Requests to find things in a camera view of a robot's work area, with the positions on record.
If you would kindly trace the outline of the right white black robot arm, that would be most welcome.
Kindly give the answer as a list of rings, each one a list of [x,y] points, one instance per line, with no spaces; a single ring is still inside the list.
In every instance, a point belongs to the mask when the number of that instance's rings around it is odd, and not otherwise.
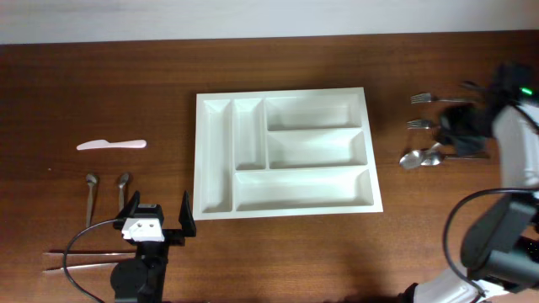
[[[488,138],[497,141],[501,185],[460,200],[446,219],[442,247],[449,268],[437,278],[411,284],[399,302],[487,302],[495,296],[538,288],[538,242],[524,230],[538,227],[538,92],[530,87],[533,70],[504,63],[486,88],[462,85],[481,93],[483,102],[454,100],[440,114],[436,143],[403,155],[405,169],[434,166],[445,159],[442,146],[453,146],[457,159],[477,159]],[[455,263],[448,246],[451,223],[466,203],[497,194],[499,200],[467,230]]]

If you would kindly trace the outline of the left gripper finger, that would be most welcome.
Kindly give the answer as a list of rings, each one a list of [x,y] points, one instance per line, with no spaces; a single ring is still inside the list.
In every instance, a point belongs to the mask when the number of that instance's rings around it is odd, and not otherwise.
[[[124,206],[124,208],[119,212],[120,219],[133,218],[136,213],[136,209],[140,204],[140,192],[136,191],[129,202]]]
[[[184,237],[196,237],[197,229],[189,202],[189,192],[184,191],[179,211],[179,224]]]

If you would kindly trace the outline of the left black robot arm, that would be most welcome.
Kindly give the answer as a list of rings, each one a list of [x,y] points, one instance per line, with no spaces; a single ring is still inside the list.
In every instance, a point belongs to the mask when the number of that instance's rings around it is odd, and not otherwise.
[[[182,247],[188,237],[196,236],[196,225],[184,192],[180,211],[179,229],[163,227],[164,214],[161,205],[143,204],[136,191],[126,206],[115,217],[113,227],[122,238],[136,247],[133,258],[115,265],[110,284],[116,302],[161,302],[168,266],[168,251]]]

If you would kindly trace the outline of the metal tablespoon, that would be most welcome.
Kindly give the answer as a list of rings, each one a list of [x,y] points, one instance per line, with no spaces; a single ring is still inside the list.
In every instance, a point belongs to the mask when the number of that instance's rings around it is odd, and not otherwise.
[[[424,160],[421,162],[421,166],[438,166],[445,160],[487,160],[489,158],[490,155],[484,153],[471,156],[458,156],[456,154],[443,154],[439,151],[434,151],[425,156]]]
[[[412,150],[401,157],[401,159],[399,160],[399,165],[404,169],[417,168],[426,159],[428,153],[436,152],[440,147],[443,147],[443,145],[439,142],[436,142],[429,149]]]

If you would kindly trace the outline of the metal fork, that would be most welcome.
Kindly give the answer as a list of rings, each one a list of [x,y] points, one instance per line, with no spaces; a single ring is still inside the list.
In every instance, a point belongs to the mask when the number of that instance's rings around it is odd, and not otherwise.
[[[432,93],[419,93],[410,98],[411,104],[428,104],[428,103],[464,103],[473,104],[478,101],[474,98],[442,98],[433,95]]]
[[[433,120],[410,120],[407,122],[407,128],[409,130],[432,130],[439,128],[440,126]]]

